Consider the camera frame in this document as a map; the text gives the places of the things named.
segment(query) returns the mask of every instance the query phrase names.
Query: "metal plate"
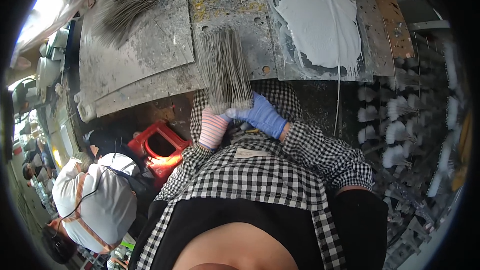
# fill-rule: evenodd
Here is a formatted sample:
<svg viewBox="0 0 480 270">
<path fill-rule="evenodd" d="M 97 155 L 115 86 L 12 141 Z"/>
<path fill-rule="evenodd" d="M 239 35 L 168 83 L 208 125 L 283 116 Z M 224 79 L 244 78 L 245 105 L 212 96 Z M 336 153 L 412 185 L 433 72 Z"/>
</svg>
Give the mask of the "metal plate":
<svg viewBox="0 0 480 270">
<path fill-rule="evenodd" d="M 187 0 L 159 0 L 140 15 L 125 44 L 103 45 L 90 33 L 95 4 L 84 17 L 80 43 L 80 86 L 87 105 L 147 76 L 194 61 Z"/>
</svg>

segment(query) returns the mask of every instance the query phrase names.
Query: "red plastic stool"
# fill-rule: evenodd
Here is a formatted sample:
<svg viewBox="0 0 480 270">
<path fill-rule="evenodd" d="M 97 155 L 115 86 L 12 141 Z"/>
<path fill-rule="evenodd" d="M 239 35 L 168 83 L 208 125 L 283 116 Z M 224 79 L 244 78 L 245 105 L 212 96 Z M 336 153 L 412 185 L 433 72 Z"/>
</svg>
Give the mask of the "red plastic stool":
<svg viewBox="0 0 480 270">
<path fill-rule="evenodd" d="M 128 143 L 128 146 L 140 158 L 144 159 L 146 166 L 150 169 L 155 177 L 155 189 L 160 191 L 166 183 L 168 177 L 172 174 L 173 169 L 182 162 L 182 152 L 189 147 L 192 141 L 184 141 L 170 128 L 165 121 L 158 121 L 148 127 L 135 139 Z M 167 151 L 169 156 L 161 156 L 161 152 Z"/>
</svg>

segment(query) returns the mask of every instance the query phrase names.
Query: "skin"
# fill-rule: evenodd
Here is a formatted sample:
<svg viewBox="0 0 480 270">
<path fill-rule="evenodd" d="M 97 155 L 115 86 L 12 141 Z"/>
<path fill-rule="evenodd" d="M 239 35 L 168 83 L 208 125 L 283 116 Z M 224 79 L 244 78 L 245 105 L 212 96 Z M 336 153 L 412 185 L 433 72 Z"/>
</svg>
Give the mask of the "skin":
<svg viewBox="0 0 480 270">
<path fill-rule="evenodd" d="M 283 143 L 290 130 L 285 124 L 279 140 Z M 347 190 L 367 190 L 347 185 Z M 193 238 L 183 248 L 173 270 L 298 270 L 288 250 L 274 237 L 254 225 L 233 222 Z"/>
<path fill-rule="evenodd" d="M 114 262 L 114 263 L 117 263 L 120 266 L 122 266 L 125 270 L 128 270 L 128 266 L 125 265 L 125 263 L 123 261 L 119 260 L 118 258 L 112 257 L 111 261 Z"/>
</svg>

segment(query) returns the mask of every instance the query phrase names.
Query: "hand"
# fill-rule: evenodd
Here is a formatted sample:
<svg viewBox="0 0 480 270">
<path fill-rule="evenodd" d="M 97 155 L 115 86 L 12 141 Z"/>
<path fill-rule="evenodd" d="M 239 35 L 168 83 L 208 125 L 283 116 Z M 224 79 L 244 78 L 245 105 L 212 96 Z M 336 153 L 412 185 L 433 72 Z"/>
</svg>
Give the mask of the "hand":
<svg viewBox="0 0 480 270">
<path fill-rule="evenodd" d="M 225 114 L 234 119 L 247 121 L 265 134 L 279 139 L 287 120 L 283 119 L 267 98 L 253 92 L 253 108 L 249 110 L 228 109 Z"/>
<path fill-rule="evenodd" d="M 201 112 L 201 133 L 198 141 L 200 145 L 210 150 L 217 149 L 231 121 L 225 114 L 213 114 L 212 108 L 207 106 Z"/>
</svg>

